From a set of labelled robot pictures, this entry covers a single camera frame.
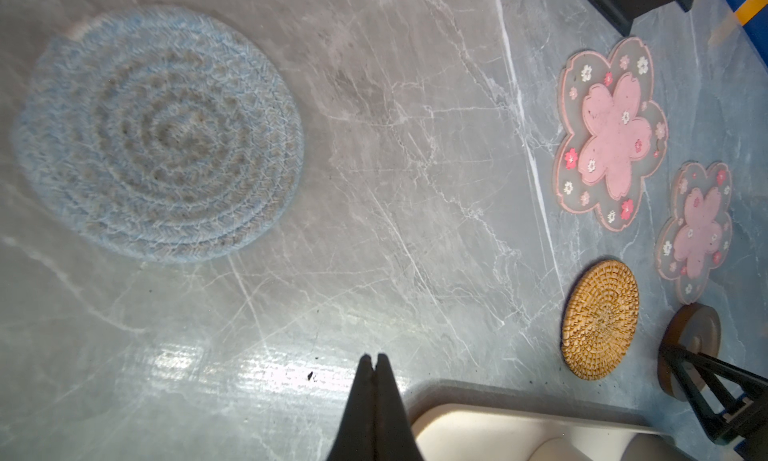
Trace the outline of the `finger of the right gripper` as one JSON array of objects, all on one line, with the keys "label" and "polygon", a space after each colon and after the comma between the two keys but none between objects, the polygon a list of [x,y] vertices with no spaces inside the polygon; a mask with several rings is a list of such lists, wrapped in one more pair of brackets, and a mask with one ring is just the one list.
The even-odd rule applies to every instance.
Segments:
[{"label": "finger of the right gripper", "polygon": [[737,400],[722,383],[722,379],[737,384],[751,401],[757,401],[767,394],[767,379],[764,377],[706,354],[684,351],[683,355],[719,401]]},{"label": "finger of the right gripper", "polygon": [[[729,408],[729,391],[719,377],[708,369],[707,356],[692,353],[679,345],[669,344],[663,344],[659,354],[680,385],[685,399],[709,440],[713,443],[728,443],[728,426],[723,414]],[[704,386],[714,393],[723,410],[720,412],[713,410],[694,381],[693,373],[696,373],[703,381]]]}]

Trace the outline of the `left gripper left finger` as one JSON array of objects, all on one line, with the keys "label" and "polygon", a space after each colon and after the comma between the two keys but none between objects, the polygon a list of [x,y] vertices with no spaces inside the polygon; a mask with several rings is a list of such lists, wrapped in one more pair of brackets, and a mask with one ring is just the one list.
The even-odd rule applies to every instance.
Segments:
[{"label": "left gripper left finger", "polygon": [[374,460],[376,372],[371,357],[361,357],[328,460]]}]

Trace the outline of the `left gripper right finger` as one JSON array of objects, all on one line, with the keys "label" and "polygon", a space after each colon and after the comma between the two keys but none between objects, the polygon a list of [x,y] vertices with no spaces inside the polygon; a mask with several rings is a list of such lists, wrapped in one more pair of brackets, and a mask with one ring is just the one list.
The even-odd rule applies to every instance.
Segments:
[{"label": "left gripper right finger", "polygon": [[377,356],[375,377],[375,459],[422,461],[391,363],[383,353]]}]

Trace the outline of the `brown wooden round coaster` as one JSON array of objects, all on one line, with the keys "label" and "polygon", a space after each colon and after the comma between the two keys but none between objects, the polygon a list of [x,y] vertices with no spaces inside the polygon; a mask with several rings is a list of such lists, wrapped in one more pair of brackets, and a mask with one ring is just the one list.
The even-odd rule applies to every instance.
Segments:
[{"label": "brown wooden round coaster", "polygon": [[[684,305],[676,312],[664,332],[660,347],[679,345],[692,353],[717,357],[721,335],[721,322],[716,310],[696,302]],[[657,376],[661,389],[668,396],[686,401],[680,383],[661,353],[657,357]]]}]

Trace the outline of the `tan rattan round coaster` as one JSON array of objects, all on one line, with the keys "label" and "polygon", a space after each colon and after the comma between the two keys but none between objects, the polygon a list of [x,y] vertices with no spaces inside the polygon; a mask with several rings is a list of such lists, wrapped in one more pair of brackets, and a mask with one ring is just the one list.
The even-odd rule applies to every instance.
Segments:
[{"label": "tan rattan round coaster", "polygon": [[595,381],[619,366],[637,329],[639,304],[637,281],[621,261],[600,261],[581,276],[562,324],[561,352],[573,374]]}]

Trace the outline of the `pink flower coaster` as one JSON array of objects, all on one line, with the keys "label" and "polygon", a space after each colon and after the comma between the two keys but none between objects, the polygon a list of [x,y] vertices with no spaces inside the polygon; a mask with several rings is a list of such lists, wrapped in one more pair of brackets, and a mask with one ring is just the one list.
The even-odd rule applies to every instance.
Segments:
[{"label": "pink flower coaster", "polygon": [[608,55],[584,50],[566,61],[558,87],[564,137],[552,172],[564,210],[594,213],[612,232],[632,223],[645,181],[668,147],[666,115],[653,91],[651,52],[638,37]]},{"label": "pink flower coaster", "polygon": [[655,264],[684,305],[700,298],[711,272],[726,260],[733,238],[732,194],[732,173],[721,161],[708,167],[686,162],[673,178],[671,215],[657,238]]}]

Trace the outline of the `blue woven round coaster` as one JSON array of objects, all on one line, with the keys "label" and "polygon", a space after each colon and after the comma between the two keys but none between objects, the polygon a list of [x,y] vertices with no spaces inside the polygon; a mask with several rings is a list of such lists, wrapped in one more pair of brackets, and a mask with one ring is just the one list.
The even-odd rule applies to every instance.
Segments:
[{"label": "blue woven round coaster", "polygon": [[167,263],[225,256],[268,231],[295,195],[305,147],[267,55],[174,5],[108,11],[54,37],[10,140],[68,228]]}]

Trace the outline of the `beige serving tray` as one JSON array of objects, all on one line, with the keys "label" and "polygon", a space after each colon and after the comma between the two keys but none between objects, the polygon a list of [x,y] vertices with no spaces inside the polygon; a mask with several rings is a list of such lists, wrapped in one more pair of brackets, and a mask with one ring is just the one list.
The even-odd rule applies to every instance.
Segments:
[{"label": "beige serving tray", "polygon": [[649,427],[444,404],[413,424],[426,460],[688,460]]}]

